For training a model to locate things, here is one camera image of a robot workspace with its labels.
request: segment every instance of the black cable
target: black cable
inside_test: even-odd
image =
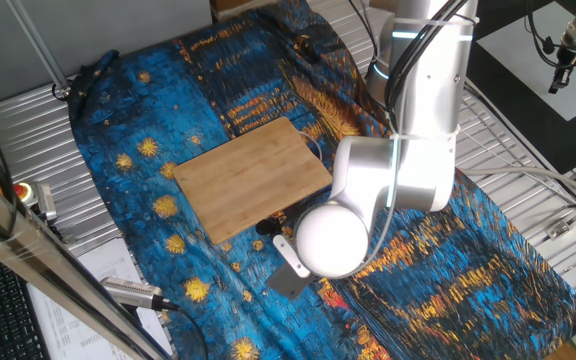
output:
[[[433,17],[433,22],[447,21],[459,11],[468,0],[449,0]],[[394,105],[405,85],[405,80],[415,66],[426,48],[441,30],[442,25],[426,25],[417,34],[414,40],[406,47],[399,60],[390,71],[386,83],[386,108],[390,115],[390,126],[397,131],[397,119],[394,113]]]
[[[164,301],[164,303],[162,304],[164,309],[168,309],[168,310],[172,310],[172,311],[177,311],[182,313],[186,318],[188,318],[188,320],[190,320],[190,322],[192,323],[192,325],[195,327],[195,329],[197,330],[197,333],[199,333],[199,337],[201,338],[201,343],[204,347],[204,355],[206,360],[208,360],[208,344],[206,343],[206,338],[204,337],[204,333],[201,331],[201,327],[197,324],[197,322],[195,321],[195,319],[192,318],[192,316],[190,316],[190,314],[188,314],[186,312],[186,310],[182,309],[179,305],[173,304],[171,302],[168,302],[167,300]]]
[[[553,60],[549,59],[542,51],[541,47],[539,46],[539,41],[541,41],[542,46],[544,46],[544,43],[546,43],[548,41],[548,38],[546,40],[544,40],[544,38],[542,38],[539,33],[537,32],[537,28],[535,26],[535,19],[533,17],[533,13],[534,13],[534,8],[533,8],[533,3],[532,0],[526,0],[526,17],[524,17],[524,27],[526,27],[526,18],[528,19],[528,24],[530,25],[530,30],[528,30],[528,28],[526,28],[526,31],[528,31],[528,33],[530,33],[533,37],[533,43],[535,44],[535,49],[537,50],[537,54],[539,55],[539,58],[541,58],[541,60],[546,63],[548,66],[554,67],[556,69],[572,69],[575,68],[576,65],[575,64],[569,64],[569,65],[560,65],[558,62],[554,62]],[[554,47],[563,47],[563,45],[560,44],[552,44]]]
[[[72,87],[72,80],[68,80],[68,85]],[[59,101],[63,101],[66,102],[68,101],[68,95],[65,95],[64,97],[58,97],[57,96],[57,84],[52,84],[52,96],[54,96],[55,99],[59,100]]]
[[[17,194],[15,193],[15,188],[14,188],[14,184],[12,181],[12,175],[10,173],[10,168],[8,167],[8,163],[6,162],[6,158],[4,158],[4,152],[1,150],[1,145],[0,145],[0,159],[1,159],[1,164],[4,168],[4,174],[3,179],[5,181],[2,182],[2,190],[4,190],[4,192],[6,194],[4,194],[4,196],[8,199],[8,201],[10,201],[10,204],[12,205],[11,211],[10,211],[10,223],[8,224],[8,229],[7,229],[7,234],[8,237],[12,237],[13,235],[13,230],[15,228],[15,224],[17,223]]]
[[[473,25],[475,25],[475,26],[477,25],[477,22],[476,22],[474,19],[471,19],[471,18],[469,18],[469,17],[467,17],[467,16],[463,16],[463,15],[461,15],[461,14],[455,14],[455,16],[458,17],[458,18],[464,19],[464,20],[466,20],[466,21],[470,21],[470,22],[471,22]]]
[[[350,3],[350,6],[352,6],[353,10],[355,10],[355,13],[357,13],[359,20],[361,20],[361,23],[364,25],[364,28],[366,29],[366,32],[368,33],[368,37],[370,38],[370,42],[372,43],[372,58],[376,60],[377,59],[377,43],[375,42],[375,37],[372,34],[372,27],[370,26],[370,23],[366,22],[368,20],[368,16],[366,15],[366,19],[364,20],[364,17],[361,16],[359,9],[357,9],[357,6],[355,6],[355,4],[352,2],[352,0],[348,0],[348,2]]]
[[[502,123],[504,122],[503,117],[501,116],[501,114],[499,112],[497,112],[497,110],[495,110],[495,107],[488,101],[488,99],[486,99],[480,92],[479,90],[473,88],[472,86],[470,86],[468,83],[464,84],[464,88],[470,92],[474,97],[477,98],[477,100],[481,101],[482,105],[484,105],[484,107],[487,108],[488,111],[490,111],[497,119],[499,119],[499,121],[501,121]],[[524,148],[544,167],[544,168],[548,168],[548,166],[546,166],[546,164],[544,164],[539,156],[537,156],[537,154],[535,154],[532,150],[530,150],[530,147],[525,144],[522,140],[521,137],[516,134],[510,127],[507,127],[508,132],[510,132],[512,134],[512,136],[515,137],[515,139],[517,141],[519,141]],[[566,183],[564,183],[561,180],[557,180],[557,179],[553,179],[555,180],[562,188],[564,188],[568,194],[570,196],[573,197],[573,199],[576,201],[576,195],[575,193],[570,189],[570,186],[568,186]]]
[[[364,19],[366,20],[366,25],[368,25],[368,31],[370,33],[370,35],[372,35],[373,40],[374,40],[374,36],[375,33],[372,31],[372,24],[370,23],[370,18],[368,18],[368,9],[366,9],[366,3],[364,2],[364,0],[359,0],[359,2],[361,3],[361,10],[363,10],[364,12]],[[379,55],[379,51],[377,51],[377,47],[375,46],[376,42],[373,43],[373,54],[375,54],[375,59],[376,57]]]
[[[550,36],[548,36],[546,39],[544,39],[544,38],[542,38],[542,37],[539,35],[539,33],[537,33],[537,32],[534,32],[534,33],[533,33],[532,31],[530,31],[530,29],[528,29],[527,20],[528,20],[528,14],[526,14],[526,15],[524,16],[524,29],[526,30],[526,32],[527,32],[528,34],[531,34],[531,35],[533,35],[533,36],[536,36],[537,39],[539,39],[539,41],[541,41],[541,47],[542,47],[542,49],[544,50],[544,52],[545,52],[546,54],[550,55],[550,54],[552,54],[552,53],[555,52],[555,49],[556,49],[556,48],[561,48],[561,47],[563,47],[563,46],[561,46],[561,45],[559,45],[559,44],[555,44],[555,43],[552,41],[552,38],[551,38]]]

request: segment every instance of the yellow star pattern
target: yellow star pattern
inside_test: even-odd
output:
[[[368,328],[366,326],[362,326],[357,330],[357,343],[359,345],[366,345],[370,341],[372,341],[372,335],[368,332]]]
[[[141,71],[139,73],[139,75],[137,76],[137,78],[139,79],[139,81],[141,81],[142,83],[149,83],[150,82],[150,73],[148,71]]]
[[[159,169],[159,173],[161,173],[161,175],[163,175],[166,179],[172,180],[175,178],[175,174],[173,174],[175,167],[177,167],[177,164],[174,162],[167,162],[164,164],[164,166],[161,167],[161,169]]]
[[[157,146],[157,142],[153,138],[145,138],[144,141],[137,144],[137,150],[143,156],[153,157],[157,155],[157,150],[159,147]]]
[[[255,240],[252,243],[252,248],[255,249],[256,251],[261,251],[261,249],[264,248],[264,242],[261,240]]]
[[[179,212],[177,205],[175,205],[175,198],[170,195],[164,195],[157,199],[155,203],[152,204],[152,209],[162,219],[177,215]]]
[[[232,360],[257,360],[259,350],[249,338],[237,339],[230,345],[230,358]]]
[[[190,300],[200,302],[208,296],[210,285],[203,283],[198,277],[194,277],[186,280],[184,290],[186,290],[186,296],[188,296]]]
[[[117,155],[117,162],[115,165],[122,171],[128,171],[132,167],[132,159],[126,154]]]
[[[186,243],[181,236],[175,234],[166,240],[166,249],[173,254],[183,254],[186,251]]]

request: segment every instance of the wooden cutting board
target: wooden cutting board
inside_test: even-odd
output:
[[[177,166],[174,175],[213,244],[332,181],[285,117]]]

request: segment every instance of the metal bracket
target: metal bracket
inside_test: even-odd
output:
[[[63,100],[70,92],[70,85],[64,72],[61,71],[57,60],[55,60],[50,49],[48,49],[48,46],[35,27],[34,22],[30,18],[30,15],[28,15],[28,12],[21,0],[6,0],[6,3],[17,19],[17,22],[19,22],[19,26],[24,31],[28,41],[30,41],[30,44],[37,52],[37,56],[39,56],[39,59],[44,64],[44,67],[52,78],[52,81],[55,83],[52,91],[53,95],[55,95],[57,99]]]
[[[553,240],[560,237],[563,234],[566,234],[569,231],[570,231],[570,225],[568,225],[568,223],[565,221],[559,221],[555,225],[546,229],[548,237],[550,237],[550,239]]]
[[[44,217],[48,224],[52,224],[57,219],[57,207],[55,207],[50,185],[46,183],[35,184],[35,193],[37,194],[37,207],[40,216]]]
[[[306,267],[301,263],[297,256],[297,252],[285,237],[282,235],[275,235],[272,239],[272,244],[275,245],[281,256],[286,260],[286,263],[292,267],[300,278],[305,279],[310,276],[310,270],[306,269]]]

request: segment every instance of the gray surface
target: gray surface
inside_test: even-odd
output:
[[[0,103],[0,142],[15,182],[50,184],[56,226],[75,255],[120,236],[49,86]]]
[[[208,0],[25,0],[66,75],[111,49],[129,53],[211,24]],[[19,24],[0,0],[0,100],[51,83]]]
[[[551,36],[555,43],[559,43],[565,25],[573,19],[573,16],[561,5],[552,2],[535,11],[534,18],[539,35],[543,38]],[[524,28],[523,19],[497,30],[478,43],[561,117],[571,120],[576,116],[576,68],[568,87],[559,90],[557,95],[549,94],[554,68],[539,58],[532,35]],[[553,61],[557,61],[555,54],[550,56]]]

